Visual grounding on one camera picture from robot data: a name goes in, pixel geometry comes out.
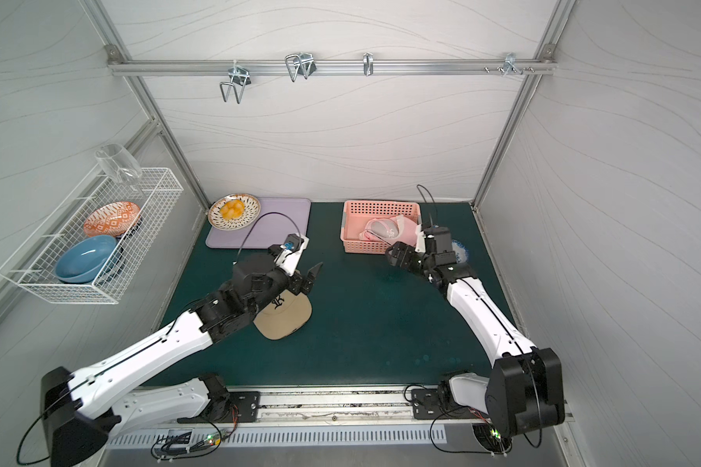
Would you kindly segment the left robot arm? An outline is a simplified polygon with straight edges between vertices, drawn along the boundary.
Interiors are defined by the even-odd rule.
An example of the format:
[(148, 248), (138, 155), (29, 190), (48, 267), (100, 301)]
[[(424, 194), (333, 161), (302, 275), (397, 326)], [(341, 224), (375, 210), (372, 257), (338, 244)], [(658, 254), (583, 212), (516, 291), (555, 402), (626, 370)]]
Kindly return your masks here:
[(46, 462), (76, 466), (112, 438), (162, 421), (237, 420), (239, 405), (216, 374), (157, 389), (140, 385), (251, 325), (282, 293), (308, 294), (321, 266), (301, 274), (300, 258), (300, 252), (281, 245), (251, 255), (235, 264), (230, 280), (158, 332), (91, 366), (46, 373), (36, 420), (47, 445)]

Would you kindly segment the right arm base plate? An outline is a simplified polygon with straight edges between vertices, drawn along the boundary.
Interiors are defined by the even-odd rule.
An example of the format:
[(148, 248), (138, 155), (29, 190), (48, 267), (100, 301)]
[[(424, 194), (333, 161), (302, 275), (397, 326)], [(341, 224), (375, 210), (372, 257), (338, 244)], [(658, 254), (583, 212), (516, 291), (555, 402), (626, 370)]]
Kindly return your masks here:
[(415, 420), (488, 420), (484, 412), (456, 403), (446, 386), (410, 385), (404, 389), (403, 397), (412, 407)]

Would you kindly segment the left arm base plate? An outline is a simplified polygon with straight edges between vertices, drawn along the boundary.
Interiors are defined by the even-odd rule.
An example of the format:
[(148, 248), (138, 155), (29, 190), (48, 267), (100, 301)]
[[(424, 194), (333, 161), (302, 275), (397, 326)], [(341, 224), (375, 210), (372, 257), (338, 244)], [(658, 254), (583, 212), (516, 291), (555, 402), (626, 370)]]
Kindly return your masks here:
[(226, 391), (210, 398), (206, 408), (190, 418), (177, 418), (183, 423), (251, 423), (257, 419), (260, 403), (258, 391)]

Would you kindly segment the beige baseball cap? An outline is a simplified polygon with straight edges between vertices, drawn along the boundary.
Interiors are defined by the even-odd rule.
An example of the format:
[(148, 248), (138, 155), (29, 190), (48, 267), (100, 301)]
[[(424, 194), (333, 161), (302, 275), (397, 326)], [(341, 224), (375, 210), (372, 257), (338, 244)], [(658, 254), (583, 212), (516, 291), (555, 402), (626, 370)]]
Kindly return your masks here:
[(301, 329), (312, 317), (312, 312), (307, 295), (284, 292), (262, 309), (253, 323), (265, 338), (278, 341)]

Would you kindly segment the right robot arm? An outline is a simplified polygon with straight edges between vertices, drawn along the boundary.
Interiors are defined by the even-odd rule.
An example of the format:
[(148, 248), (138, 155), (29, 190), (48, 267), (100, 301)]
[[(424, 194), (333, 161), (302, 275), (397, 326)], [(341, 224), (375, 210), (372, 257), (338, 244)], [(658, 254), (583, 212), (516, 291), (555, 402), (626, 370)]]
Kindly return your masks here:
[(506, 437), (563, 423), (566, 418), (562, 363), (551, 348), (538, 348), (505, 316), (475, 269), (457, 259), (449, 229), (418, 231), (416, 243), (387, 248), (394, 267), (422, 276), (469, 325), (485, 350), (488, 377), (459, 373), (444, 383), (448, 403), (486, 414)]

